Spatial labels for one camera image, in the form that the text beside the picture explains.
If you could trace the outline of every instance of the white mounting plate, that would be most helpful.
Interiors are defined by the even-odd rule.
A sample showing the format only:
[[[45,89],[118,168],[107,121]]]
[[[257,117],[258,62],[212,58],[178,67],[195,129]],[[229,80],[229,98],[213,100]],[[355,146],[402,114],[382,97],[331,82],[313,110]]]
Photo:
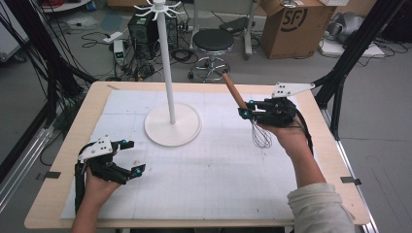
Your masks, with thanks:
[[[79,155],[79,160],[97,157],[103,154],[111,153],[112,151],[110,138],[109,136],[105,136],[103,138],[99,138],[95,144],[86,148],[83,153]]]
[[[272,97],[287,97],[312,88],[315,88],[313,83],[276,83]]]

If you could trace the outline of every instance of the gray sleeve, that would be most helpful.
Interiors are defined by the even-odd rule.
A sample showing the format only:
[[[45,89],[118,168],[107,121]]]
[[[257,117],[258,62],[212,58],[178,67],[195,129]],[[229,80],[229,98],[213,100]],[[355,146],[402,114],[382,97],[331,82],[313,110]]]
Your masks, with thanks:
[[[294,232],[355,232],[351,215],[330,183],[313,183],[288,195]]]

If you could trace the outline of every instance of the table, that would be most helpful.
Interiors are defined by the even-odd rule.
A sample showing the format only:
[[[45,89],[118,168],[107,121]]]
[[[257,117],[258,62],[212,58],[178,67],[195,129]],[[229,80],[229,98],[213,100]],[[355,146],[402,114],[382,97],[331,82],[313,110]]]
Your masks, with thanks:
[[[255,94],[268,94],[271,85],[237,85],[238,90]],[[51,167],[60,172],[58,179],[46,179],[25,220],[29,229],[70,228],[72,220],[60,218],[73,179],[73,165],[81,147],[88,143],[94,125],[100,118],[107,97],[113,89],[124,90],[165,90],[164,83],[94,83],[85,102]],[[228,93],[224,84],[174,83],[174,91]],[[323,116],[310,91],[297,94],[301,112],[306,118],[326,180],[333,183],[340,193],[343,204],[354,218],[355,224],[369,223],[368,212],[353,183],[342,183],[341,177],[349,177],[350,172],[336,147]],[[99,220],[98,227],[139,228],[139,227],[247,227],[284,226],[292,222],[276,220]]]

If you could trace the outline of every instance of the gray floor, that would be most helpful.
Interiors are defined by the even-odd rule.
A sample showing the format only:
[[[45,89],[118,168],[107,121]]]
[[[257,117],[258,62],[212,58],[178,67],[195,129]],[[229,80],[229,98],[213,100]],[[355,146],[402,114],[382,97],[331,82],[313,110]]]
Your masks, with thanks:
[[[102,21],[107,11],[85,14]],[[115,31],[122,31],[126,24],[127,19],[124,19]],[[66,35],[73,54],[92,75],[109,72],[112,54],[101,45],[83,49],[85,41],[80,37],[85,33]],[[241,40],[237,39],[235,49],[224,57],[231,65],[233,81],[239,84],[310,83],[327,74],[337,61],[318,52],[307,59],[269,60],[261,49],[254,50],[255,54],[245,61],[241,49]],[[412,177],[412,144],[409,138],[412,125],[408,118],[412,115],[410,64],[411,51],[371,59],[365,67],[358,64],[346,81],[343,96],[339,127],[342,144],[362,182],[361,190],[378,229],[384,233],[412,232],[412,202],[409,201],[412,183],[408,179]],[[199,79],[187,79],[189,67],[179,63],[172,65],[174,82],[201,83]],[[156,74],[148,80],[151,81],[161,81],[161,75]],[[2,161],[43,107],[45,96],[29,62],[11,60],[1,64],[0,90]],[[45,161],[53,161],[61,142],[60,136],[46,150]],[[49,167],[39,161],[34,164],[1,213],[2,232],[36,232],[25,229],[24,219],[42,185],[39,174],[48,170]]]

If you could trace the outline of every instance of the power strip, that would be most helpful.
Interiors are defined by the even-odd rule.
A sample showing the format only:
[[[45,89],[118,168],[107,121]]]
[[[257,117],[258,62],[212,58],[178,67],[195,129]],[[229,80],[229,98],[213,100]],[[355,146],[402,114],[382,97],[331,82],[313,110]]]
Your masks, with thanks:
[[[112,35],[110,35],[110,38],[105,38],[105,39],[103,39],[103,41],[106,42],[106,43],[111,43],[112,41],[117,39],[117,37],[119,37],[121,35],[122,35],[121,32],[115,32]]]

